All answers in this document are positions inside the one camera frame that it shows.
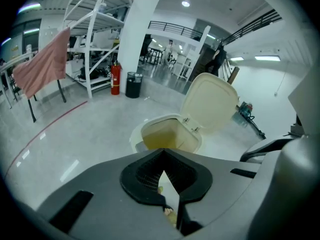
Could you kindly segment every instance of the person in white clothing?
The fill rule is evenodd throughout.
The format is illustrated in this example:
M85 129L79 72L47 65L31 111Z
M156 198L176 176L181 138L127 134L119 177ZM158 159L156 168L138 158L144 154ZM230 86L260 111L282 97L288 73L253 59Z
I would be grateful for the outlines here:
M173 41L170 39L169 44L165 47L165 50L161 57L162 66L168 66L168 59L170 58L170 54L172 53L172 45L173 45Z

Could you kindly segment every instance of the open lid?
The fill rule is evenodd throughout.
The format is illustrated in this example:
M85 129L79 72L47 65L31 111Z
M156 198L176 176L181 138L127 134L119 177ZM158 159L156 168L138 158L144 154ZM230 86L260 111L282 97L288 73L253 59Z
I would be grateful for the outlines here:
M192 82L180 114L197 124L201 132L213 132L230 120L237 104L238 94L229 83L202 73Z

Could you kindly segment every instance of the black trash can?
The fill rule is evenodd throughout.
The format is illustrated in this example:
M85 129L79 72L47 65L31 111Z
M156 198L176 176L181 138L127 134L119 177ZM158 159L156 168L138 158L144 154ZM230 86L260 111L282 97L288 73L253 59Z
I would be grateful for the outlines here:
M135 99L140 96L140 89L142 83L142 74L136 72L128 72L126 79L125 96Z

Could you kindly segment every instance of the ceiling light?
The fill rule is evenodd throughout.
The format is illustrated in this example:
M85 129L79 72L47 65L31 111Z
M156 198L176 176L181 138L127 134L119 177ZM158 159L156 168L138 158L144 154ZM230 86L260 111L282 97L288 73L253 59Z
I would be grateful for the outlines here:
M206 35L208 38L216 39L214 36L207 34Z
M11 40L11 38L9 37L9 38L7 38L6 40L4 40L3 42L2 42L2 44L1 44L1 46L3 46L6 42L8 42L9 40Z
M30 9L34 9L34 8L38 8L38 7L41 7L41 4L40 3L34 3L34 4L29 4L29 5L26 5L24 7L21 7L19 10L18 10L18 14L25 11L25 10L30 10Z
M280 62L279 56L255 56L255 59L258 61L273 61L273 62Z
M231 58L230 61L236 62L236 61L243 61L244 58L242 57L235 57L235 58Z
M23 31L23 33L24 33L24 34L29 34L29 33L37 32L37 31L39 31L39 30L40 30L39 28L34 28L34 29L30 29L30 30Z
M183 5L184 7L189 7L189 6L190 6L190 3L187 2L187 1L183 1L183 2L182 2L182 5Z

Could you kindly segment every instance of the towel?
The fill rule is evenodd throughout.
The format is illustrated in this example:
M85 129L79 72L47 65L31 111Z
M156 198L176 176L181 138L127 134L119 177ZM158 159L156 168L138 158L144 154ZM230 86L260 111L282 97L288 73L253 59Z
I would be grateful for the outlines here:
M16 85L30 99L36 92L54 80L66 77L67 46L70 28L61 31L32 60L13 70Z

